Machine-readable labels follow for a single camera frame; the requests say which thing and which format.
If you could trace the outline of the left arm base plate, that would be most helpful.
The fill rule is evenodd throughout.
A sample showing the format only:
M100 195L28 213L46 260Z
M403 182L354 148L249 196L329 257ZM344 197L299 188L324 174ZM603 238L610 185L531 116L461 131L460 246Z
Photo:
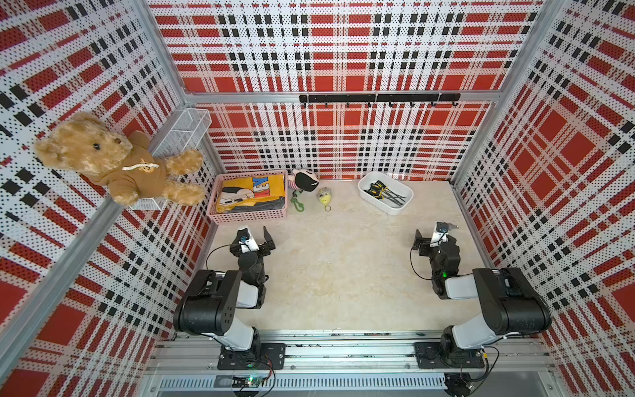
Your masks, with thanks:
M233 351L221 347L217 369L220 371L281 370L284 368L287 345L262 343L255 350Z

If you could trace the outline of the white plastic storage box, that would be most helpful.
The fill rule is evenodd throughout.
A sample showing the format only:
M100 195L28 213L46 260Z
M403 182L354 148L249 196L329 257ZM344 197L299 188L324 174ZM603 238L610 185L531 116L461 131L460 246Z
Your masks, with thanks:
M414 197L407 185L378 171L366 174L357 187L363 200L390 216L403 213Z

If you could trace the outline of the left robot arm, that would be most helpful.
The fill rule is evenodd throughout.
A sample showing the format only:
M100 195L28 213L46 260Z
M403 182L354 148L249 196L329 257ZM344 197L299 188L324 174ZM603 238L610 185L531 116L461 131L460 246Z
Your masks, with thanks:
M250 228L241 228L228 245L237 259L235 271L200 270L194 275L174 313L174 326L188 335L211 337L227 355L246 360L261 356L260 335L236 316L238 309L260 309L266 298L264 258L275 249L269 231L258 243Z

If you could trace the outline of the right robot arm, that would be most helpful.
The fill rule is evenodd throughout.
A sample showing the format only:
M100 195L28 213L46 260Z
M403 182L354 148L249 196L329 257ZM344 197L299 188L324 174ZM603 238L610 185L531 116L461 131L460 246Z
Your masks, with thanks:
M461 275L461 248L449 231L448 223L437 223L430 238L417 230L411 248L428 258L431 276L415 275L430 282L438 298L476 299L480 304L476 317L445 328L440 338L443 359L477 353L505 337L535 335L551 327L549 308L520 269L476 268Z

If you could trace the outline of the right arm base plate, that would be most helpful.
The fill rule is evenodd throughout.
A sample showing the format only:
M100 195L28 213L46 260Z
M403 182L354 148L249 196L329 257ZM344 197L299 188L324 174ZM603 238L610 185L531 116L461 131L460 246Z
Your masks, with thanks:
M481 350L463 350L442 347L441 342L416 342L413 344L419 369L484 369L485 359Z

